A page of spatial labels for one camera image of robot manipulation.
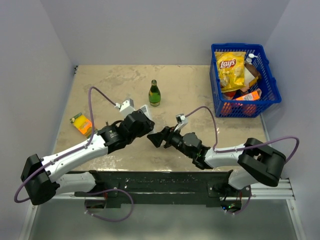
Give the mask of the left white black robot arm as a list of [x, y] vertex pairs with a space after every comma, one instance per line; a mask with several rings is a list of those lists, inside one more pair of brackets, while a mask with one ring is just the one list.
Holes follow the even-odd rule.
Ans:
[[33, 205], [41, 205], [55, 195], [68, 192], [88, 192], [99, 196], [104, 184], [91, 173], [72, 177], [69, 171], [98, 157], [109, 155], [130, 145], [136, 138], [154, 130], [148, 107], [144, 105], [128, 114], [123, 120], [106, 125], [92, 138], [62, 152], [39, 157], [33, 154], [26, 159], [21, 174], [22, 185]]

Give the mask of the white remote control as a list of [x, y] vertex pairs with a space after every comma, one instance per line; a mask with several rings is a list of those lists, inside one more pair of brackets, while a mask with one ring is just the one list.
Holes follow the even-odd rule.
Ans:
[[[149, 120], [153, 121], [152, 115], [151, 115], [151, 111], [150, 111], [149, 106], [148, 106], [147, 104], [142, 105], [142, 106], [140, 107], [140, 109], [141, 109], [142, 112], [148, 117]], [[148, 133], [148, 135], [150, 135], [150, 134], [155, 134], [155, 133], [156, 133], [156, 132], [155, 132], [155, 128], [153, 128], [153, 130], [150, 131], [150, 132]]]

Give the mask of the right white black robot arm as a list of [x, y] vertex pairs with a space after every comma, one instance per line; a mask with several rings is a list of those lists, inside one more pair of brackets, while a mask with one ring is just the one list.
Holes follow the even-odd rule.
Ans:
[[255, 183], [278, 186], [286, 161], [284, 154], [262, 145], [255, 138], [248, 138], [238, 146], [214, 149], [204, 146], [194, 132], [181, 135], [180, 131], [168, 126], [160, 132], [147, 135], [147, 138], [156, 148], [174, 147], [201, 170], [232, 167], [223, 182], [215, 186], [216, 191], [230, 197]]

